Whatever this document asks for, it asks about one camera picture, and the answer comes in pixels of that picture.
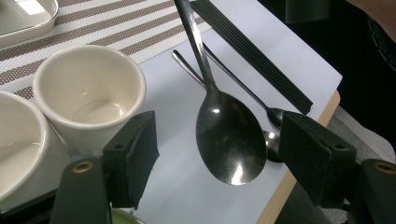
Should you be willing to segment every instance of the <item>table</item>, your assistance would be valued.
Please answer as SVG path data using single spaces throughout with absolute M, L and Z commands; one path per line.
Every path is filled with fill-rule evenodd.
M 309 117 L 323 125 L 338 105 L 340 74 L 255 0 L 212 1 L 312 101 Z M 0 91 L 35 101 L 37 67 L 68 47 L 95 44 L 130 55 L 142 68 L 148 94 L 142 111 L 155 110 L 160 158 L 134 214 L 147 223 L 271 223 L 294 184 L 286 165 L 268 161 L 244 186 L 219 182 L 205 168 L 194 135 L 205 92 L 174 61 L 177 49 L 198 71 L 172 1 L 60 0 L 46 35 L 0 49 Z M 205 22 L 203 40 L 265 103 L 297 111 Z M 213 63 L 219 88 L 244 102 L 262 128 L 278 133 L 263 109 Z

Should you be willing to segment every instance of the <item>cup rim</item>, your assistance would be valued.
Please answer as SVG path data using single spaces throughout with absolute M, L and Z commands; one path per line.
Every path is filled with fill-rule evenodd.
M 130 65 L 132 65 L 136 71 L 137 74 L 139 75 L 139 80 L 140 80 L 140 86 L 142 87 L 140 90 L 140 93 L 138 94 L 136 103 L 121 117 L 118 117 L 116 119 L 113 119 L 111 121 L 107 122 L 101 122 L 101 123 L 81 123 L 81 122 L 76 122 L 71 119 L 67 119 L 63 116 L 60 116 L 58 113 L 56 113 L 54 110 L 52 110 L 47 103 L 44 101 L 41 91 L 40 91 L 40 78 L 41 78 L 41 73 L 42 70 L 44 70 L 49 63 L 51 63 L 52 60 L 55 58 L 59 57 L 62 54 L 65 54 L 69 51 L 72 50 L 77 50 L 77 49 L 100 49 L 100 50 L 105 50 L 107 52 L 111 53 L 117 53 L 119 54 L 122 58 L 127 60 Z M 116 50 L 112 49 L 110 47 L 105 47 L 105 46 L 98 46 L 98 45 L 81 45 L 81 46 L 74 46 L 71 48 L 67 49 L 62 49 L 51 56 L 49 56 L 40 66 L 38 66 L 36 72 L 35 72 L 35 78 L 33 80 L 33 96 L 37 102 L 38 107 L 42 110 L 44 115 L 48 117 L 49 119 L 57 120 L 58 122 L 62 123 L 66 127 L 73 127 L 76 128 L 78 127 L 81 130 L 93 130 L 97 128 L 107 128 L 111 126 L 116 126 L 122 122 L 124 122 L 126 119 L 129 119 L 139 108 L 140 106 L 144 103 L 145 98 L 146 98 L 146 91 L 147 91 L 147 82 L 146 78 L 143 74 L 143 71 L 140 69 L 138 64 L 132 60 L 128 55 Z
M 18 178 L 16 182 L 14 182 L 11 186 L 7 187 L 7 189 L 3 192 L 0 192 L 0 202 L 6 199 L 9 195 L 17 191 L 21 188 L 21 186 L 26 183 L 26 181 L 33 175 L 38 165 L 42 161 L 46 151 L 48 150 L 48 141 L 47 136 L 49 134 L 49 124 L 46 117 L 43 115 L 41 110 L 31 101 L 10 93 L 6 91 L 0 91 L 0 97 L 6 97 L 11 99 L 12 101 L 26 106 L 31 112 L 33 112 L 35 119 L 37 120 L 38 127 L 40 129 L 40 145 L 35 154 L 35 157 L 32 160 L 32 164 L 27 168 L 27 170 L 23 171 L 21 176 Z

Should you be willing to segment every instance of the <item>metal spoon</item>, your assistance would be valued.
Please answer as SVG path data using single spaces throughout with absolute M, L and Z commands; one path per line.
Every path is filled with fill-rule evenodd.
M 207 56 L 217 64 L 230 78 L 232 78 L 242 89 L 244 89 L 253 99 L 262 106 L 262 108 L 267 111 L 267 117 L 271 121 L 274 126 L 276 126 L 280 130 L 280 126 L 282 125 L 282 117 L 285 110 L 280 108 L 272 108 L 268 107 L 256 94 L 253 93 L 244 83 L 242 83 L 233 72 L 230 71 L 216 55 L 204 44 L 205 51 Z
M 260 174 L 266 162 L 262 128 L 244 104 L 216 86 L 189 0 L 175 0 L 175 5 L 206 85 L 195 128 L 201 157 L 218 180 L 246 184 Z
M 173 57 L 176 59 L 178 64 L 184 68 L 187 74 L 190 75 L 200 86 L 206 89 L 204 81 L 202 78 L 192 69 L 192 67 L 187 63 L 187 61 L 181 56 L 181 54 L 177 50 L 173 50 Z M 278 148 L 279 148 L 279 135 L 267 131 L 262 131 L 265 138 L 265 145 L 267 146 L 268 151 L 268 161 L 273 162 L 283 162 L 282 159 L 279 158 Z

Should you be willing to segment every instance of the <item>white ceramic cup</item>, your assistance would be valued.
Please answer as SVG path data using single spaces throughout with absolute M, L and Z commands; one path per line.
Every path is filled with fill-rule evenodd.
M 107 142 L 140 112 L 146 80 L 129 56 L 86 45 L 48 57 L 35 73 L 33 93 L 71 148 L 101 156 Z
M 0 91 L 0 210 L 58 188 L 70 158 L 32 102 Z

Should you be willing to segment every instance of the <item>wooden edge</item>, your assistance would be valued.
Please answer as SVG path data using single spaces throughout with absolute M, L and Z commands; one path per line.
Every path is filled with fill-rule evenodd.
M 318 123 L 323 126 L 327 126 L 330 119 L 332 118 L 332 114 L 334 113 L 339 103 L 340 94 L 338 93 L 338 91 L 335 91 L 329 103 L 326 105 L 326 108 L 323 110 L 323 113 L 320 115 Z M 277 187 L 275 193 L 268 202 L 267 206 L 262 211 L 262 214 L 256 222 L 257 224 L 276 222 L 276 219 L 279 216 L 279 213 L 282 210 L 286 200 L 289 198 L 295 183 L 296 179 L 294 178 L 293 174 L 288 170 L 282 181 L 280 182 L 279 186 Z

